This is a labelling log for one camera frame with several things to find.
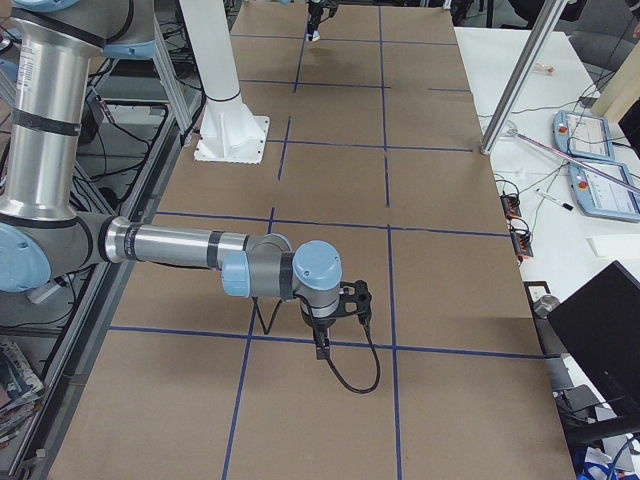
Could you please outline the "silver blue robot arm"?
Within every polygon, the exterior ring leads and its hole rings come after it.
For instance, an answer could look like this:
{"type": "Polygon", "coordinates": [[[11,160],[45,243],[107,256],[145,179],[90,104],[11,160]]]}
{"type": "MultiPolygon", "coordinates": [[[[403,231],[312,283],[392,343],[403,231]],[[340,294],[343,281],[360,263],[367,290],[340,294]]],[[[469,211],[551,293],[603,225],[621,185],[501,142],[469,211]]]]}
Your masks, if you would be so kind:
{"type": "Polygon", "coordinates": [[[7,181],[1,196],[1,288],[21,292],[99,263],[217,270],[226,294],[301,303],[316,354],[342,315],[342,264],[329,243],[293,248],[278,234],[161,227],[116,213],[117,200],[76,168],[91,61],[152,60],[183,132],[191,115],[150,1],[16,1],[21,34],[7,181]]]}

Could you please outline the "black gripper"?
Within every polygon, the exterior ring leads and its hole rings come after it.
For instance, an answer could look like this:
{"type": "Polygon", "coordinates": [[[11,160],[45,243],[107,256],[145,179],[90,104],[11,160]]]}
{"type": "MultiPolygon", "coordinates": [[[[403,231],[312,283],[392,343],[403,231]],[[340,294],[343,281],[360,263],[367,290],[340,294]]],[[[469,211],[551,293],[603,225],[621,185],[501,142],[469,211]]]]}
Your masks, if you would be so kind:
{"type": "Polygon", "coordinates": [[[334,316],[323,318],[312,318],[304,306],[300,307],[301,315],[304,323],[313,330],[316,359],[317,360],[329,360],[330,359],[330,342],[329,342],[329,328],[336,322],[337,318],[334,316]]]}
{"type": "Polygon", "coordinates": [[[307,22],[307,34],[318,35],[319,24],[324,11],[324,0],[309,0],[308,1],[308,14],[309,20],[307,22]]]}

